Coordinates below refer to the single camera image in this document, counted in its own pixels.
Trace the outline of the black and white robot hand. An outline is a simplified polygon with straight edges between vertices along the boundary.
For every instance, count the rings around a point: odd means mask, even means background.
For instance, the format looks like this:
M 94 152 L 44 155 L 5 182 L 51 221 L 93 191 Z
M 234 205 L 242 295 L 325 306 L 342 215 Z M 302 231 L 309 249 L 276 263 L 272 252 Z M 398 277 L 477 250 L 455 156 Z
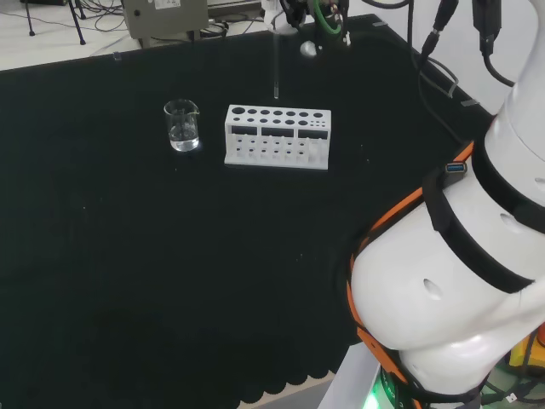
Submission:
M 298 35 L 301 53 L 313 58 L 327 43 L 350 45 L 349 5 L 348 1 L 261 1 L 261 13 L 268 31 L 277 37 Z

